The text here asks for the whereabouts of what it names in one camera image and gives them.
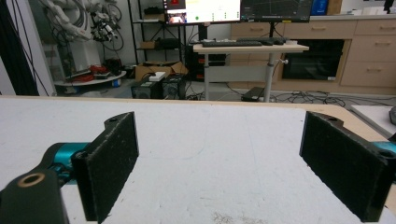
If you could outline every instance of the red object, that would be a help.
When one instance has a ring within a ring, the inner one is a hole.
[[[108,72],[107,68],[102,65],[91,65],[91,72],[93,73],[106,73]]]
[[[88,74],[88,75],[73,77],[72,82],[87,82],[87,81],[92,81],[94,79],[95,77],[93,76],[93,74]]]

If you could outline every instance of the cardboard box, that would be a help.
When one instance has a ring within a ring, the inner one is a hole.
[[[154,62],[147,61],[139,64],[134,70],[136,81],[140,81],[143,77],[148,76],[150,73],[165,72],[165,77],[169,74],[178,73],[187,75],[189,70],[181,62]]]
[[[341,5],[343,5],[343,0],[329,0],[327,5],[327,15],[336,15],[341,13]]]
[[[145,14],[144,20],[158,20],[165,21],[165,14]]]
[[[156,41],[143,41],[140,42],[141,49],[156,49],[158,47],[158,42]]]

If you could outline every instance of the black equipment box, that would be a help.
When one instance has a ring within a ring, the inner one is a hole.
[[[186,99],[186,81],[183,75],[173,75],[163,81],[163,97],[168,100]]]
[[[163,99],[163,82],[149,81],[146,77],[131,86],[131,93],[134,99]]]
[[[264,97],[264,88],[253,87],[253,89],[242,95],[241,100],[246,102],[259,102],[260,97]]]

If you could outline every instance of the wooden cabinet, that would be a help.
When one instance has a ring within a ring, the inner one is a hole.
[[[335,81],[290,80],[282,78],[282,64],[273,74],[273,90],[327,91],[367,94],[396,94],[396,19],[392,15],[325,18],[309,23],[285,23],[276,30],[290,39],[343,39],[343,53]],[[262,36],[267,23],[232,25],[231,38]],[[266,64],[265,55],[232,55],[230,64]],[[263,83],[238,83],[235,88],[263,86]]]
[[[284,35],[295,39],[350,39],[356,21],[311,21],[309,23],[289,23]]]
[[[358,21],[342,86],[396,87],[396,21]]]

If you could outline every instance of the white desk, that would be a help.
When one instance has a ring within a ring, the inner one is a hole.
[[[351,108],[386,138],[390,138],[396,133],[396,125],[392,124],[389,118],[392,106],[353,105]]]
[[[305,110],[277,106],[337,114],[381,139],[334,105],[3,96],[0,189],[50,145],[90,142],[134,111],[140,157],[105,223],[360,223],[299,156]],[[71,223],[86,223],[77,187],[62,193]],[[384,209],[380,223],[395,222]]]
[[[205,55],[205,99],[209,100],[209,83],[221,81],[263,81],[265,80],[264,102],[269,102],[274,73],[275,54],[293,53],[309,50],[302,45],[260,46],[260,47],[231,47],[231,48],[203,48],[201,44],[194,45],[194,52]],[[230,53],[268,53],[269,61],[264,66],[211,66],[209,54]]]

